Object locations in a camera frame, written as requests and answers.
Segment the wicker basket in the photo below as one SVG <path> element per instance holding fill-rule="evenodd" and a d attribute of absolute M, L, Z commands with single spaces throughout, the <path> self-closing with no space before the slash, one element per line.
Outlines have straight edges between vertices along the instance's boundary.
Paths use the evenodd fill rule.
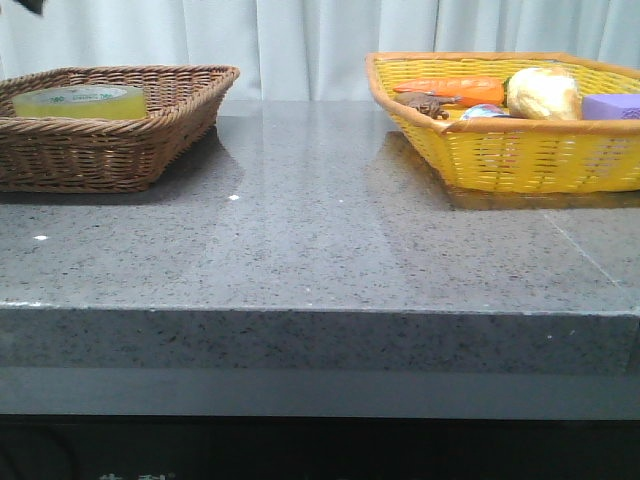
<path fill-rule="evenodd" d="M 433 120 L 392 100 L 393 87 L 419 77 L 491 75 L 559 64 L 582 95 L 638 93 L 640 71 L 563 53 L 371 53 L 375 100 L 448 185 L 489 192 L 549 193 L 640 189 L 640 120 Z"/>
<path fill-rule="evenodd" d="M 0 82 L 0 190 L 145 190 L 215 124 L 238 75 L 222 65 L 63 68 Z M 11 98 L 18 93 L 100 83 L 143 88 L 147 117 L 14 116 Z"/>

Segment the toy food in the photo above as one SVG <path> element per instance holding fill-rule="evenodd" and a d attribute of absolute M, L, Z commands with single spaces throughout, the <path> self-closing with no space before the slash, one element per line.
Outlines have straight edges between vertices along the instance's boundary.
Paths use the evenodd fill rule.
<path fill-rule="evenodd" d="M 393 90 L 460 97 L 458 103 L 465 107 L 473 107 L 482 103 L 501 105 L 504 101 L 503 81 L 497 77 L 485 75 L 416 78 L 396 85 Z"/>
<path fill-rule="evenodd" d="M 507 106 L 514 117 L 532 120 L 579 120 L 578 84 L 559 66 L 516 72 L 507 87 Z"/>
<path fill-rule="evenodd" d="M 504 117 L 510 118 L 504 110 L 500 107 L 493 105 L 491 103 L 481 103 L 480 105 L 476 105 L 474 107 L 468 108 L 460 117 L 462 120 L 469 120 L 470 118 L 480 118 L 480 117 Z"/>
<path fill-rule="evenodd" d="M 582 99 L 584 120 L 638 120 L 640 94 L 602 93 L 586 95 Z"/>

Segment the yellow tape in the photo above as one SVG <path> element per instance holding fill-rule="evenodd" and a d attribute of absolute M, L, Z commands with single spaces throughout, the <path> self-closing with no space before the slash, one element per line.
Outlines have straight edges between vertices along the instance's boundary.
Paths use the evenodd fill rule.
<path fill-rule="evenodd" d="M 16 95 L 12 101 L 18 117 L 126 120 L 147 114 L 143 90 L 124 85 L 47 88 Z"/>

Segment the basket rim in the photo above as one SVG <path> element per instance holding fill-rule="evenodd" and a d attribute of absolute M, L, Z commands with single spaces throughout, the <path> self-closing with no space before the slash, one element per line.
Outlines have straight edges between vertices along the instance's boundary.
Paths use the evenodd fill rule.
<path fill-rule="evenodd" d="M 405 60 L 558 60 L 581 65 L 593 70 L 617 73 L 640 79 L 640 70 L 590 60 L 564 52 L 371 52 L 365 57 L 365 69 L 369 89 L 374 100 L 388 113 L 398 115 L 417 127 L 427 127 L 439 134 L 446 133 L 490 133 L 490 132 L 554 132 L 563 134 L 640 134 L 640 120 L 529 120 L 516 118 L 472 118 L 469 120 L 435 120 L 417 110 L 394 102 L 382 87 L 377 61 Z"/>
<path fill-rule="evenodd" d="M 202 103 L 211 100 L 212 97 L 216 97 L 226 92 L 233 82 L 240 75 L 240 69 L 232 65 L 216 65 L 216 64 L 196 64 L 196 65 L 114 65 L 114 66 L 98 66 L 98 67 L 62 67 L 43 72 L 29 73 L 21 75 L 19 77 L 9 78 L 0 81 L 0 91 L 3 87 L 14 84 L 22 83 L 30 80 L 38 80 L 53 75 L 64 74 L 87 74 L 91 72 L 96 73 L 118 73 L 118 72 L 140 72 L 140 71 L 153 71 L 153 72 L 193 72 L 193 71 L 211 71 L 214 69 L 223 70 L 221 72 L 222 77 L 217 83 L 210 85 L 202 90 L 194 93 L 192 97 L 178 106 L 162 108 L 156 115 L 147 116 L 145 118 L 131 119 L 131 120 L 110 120 L 104 118 L 66 118 L 66 117 L 3 117 L 0 116 L 0 130 L 3 127 L 24 127 L 28 125 L 34 129 L 46 129 L 50 131 L 55 129 L 59 132 L 67 130 L 76 130 L 78 128 L 87 129 L 95 128 L 97 130 L 107 129 L 111 131 L 119 131 L 120 133 L 131 130 L 139 131 L 141 128 L 144 130 L 152 130 L 156 127 L 163 127 L 169 124 L 173 124 L 176 121 L 186 117 Z"/>

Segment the purple sponge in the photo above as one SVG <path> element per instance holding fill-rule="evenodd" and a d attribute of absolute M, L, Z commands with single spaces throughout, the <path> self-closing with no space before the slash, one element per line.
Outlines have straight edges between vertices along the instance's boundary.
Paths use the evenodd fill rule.
<path fill-rule="evenodd" d="M 640 94 L 586 95 L 582 100 L 582 118 L 584 120 L 640 119 Z"/>

